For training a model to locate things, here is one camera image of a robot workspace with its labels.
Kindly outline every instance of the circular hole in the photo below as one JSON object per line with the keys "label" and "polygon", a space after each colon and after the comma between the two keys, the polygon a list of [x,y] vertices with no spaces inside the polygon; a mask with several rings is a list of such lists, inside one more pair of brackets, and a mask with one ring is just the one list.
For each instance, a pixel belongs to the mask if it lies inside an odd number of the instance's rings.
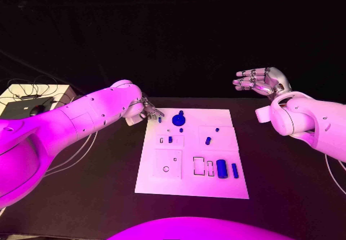
{"label": "circular hole", "polygon": [[5,127],[3,130],[10,132],[10,131],[13,131],[13,128],[12,127]]}

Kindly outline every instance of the blue object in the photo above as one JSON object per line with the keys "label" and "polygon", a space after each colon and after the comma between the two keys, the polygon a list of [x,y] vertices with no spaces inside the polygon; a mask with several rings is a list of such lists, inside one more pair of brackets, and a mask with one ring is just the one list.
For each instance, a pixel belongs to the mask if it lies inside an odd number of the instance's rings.
{"label": "blue object", "polygon": [[235,163],[232,163],[232,174],[234,174],[234,178],[237,179],[239,177],[239,175],[238,175],[238,169],[237,169]]}
{"label": "blue object", "polygon": [[173,124],[179,127],[183,126],[186,123],[186,117],[183,115],[185,115],[185,112],[180,110],[179,114],[175,115],[175,117],[172,119]]}
{"label": "blue object", "polygon": [[211,141],[212,141],[212,138],[208,137],[206,140],[205,140],[205,144],[209,145],[209,144],[211,144]]}
{"label": "blue object", "polygon": [[224,159],[219,159],[216,161],[216,168],[218,168],[218,178],[227,179],[229,176],[228,176],[227,161]]}

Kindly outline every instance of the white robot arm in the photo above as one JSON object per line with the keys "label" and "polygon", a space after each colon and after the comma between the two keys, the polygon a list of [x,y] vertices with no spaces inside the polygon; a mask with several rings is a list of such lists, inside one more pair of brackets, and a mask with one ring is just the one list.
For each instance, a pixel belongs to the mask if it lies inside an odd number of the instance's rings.
{"label": "white robot arm", "polygon": [[276,131],[303,140],[312,148],[346,162],[346,106],[314,100],[293,91],[286,75],[276,67],[237,73],[237,90],[254,90],[271,102],[255,110],[260,123],[271,121]]}
{"label": "white robot arm", "polygon": [[165,114],[128,80],[58,109],[19,120],[0,119],[0,209],[39,184],[62,149],[120,118],[131,126]]}

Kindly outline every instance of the black curtain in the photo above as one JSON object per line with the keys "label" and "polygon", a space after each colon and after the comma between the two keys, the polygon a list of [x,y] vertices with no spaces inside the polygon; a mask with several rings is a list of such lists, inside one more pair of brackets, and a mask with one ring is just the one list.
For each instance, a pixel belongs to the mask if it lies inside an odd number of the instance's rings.
{"label": "black curtain", "polygon": [[[293,90],[345,102],[339,6],[260,4],[0,1],[0,49],[85,93],[128,79],[154,97],[261,98],[235,72],[277,67]],[[0,54],[0,79],[38,75]]]}

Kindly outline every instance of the blue circular piece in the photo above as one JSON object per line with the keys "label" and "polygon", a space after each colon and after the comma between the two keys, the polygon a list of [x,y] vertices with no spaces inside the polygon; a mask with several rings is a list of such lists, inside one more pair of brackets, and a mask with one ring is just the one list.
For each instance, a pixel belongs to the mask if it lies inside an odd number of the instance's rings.
{"label": "blue circular piece", "polygon": [[183,126],[186,123],[186,117],[183,116],[185,112],[179,111],[179,114],[175,115],[172,122],[176,126]]}

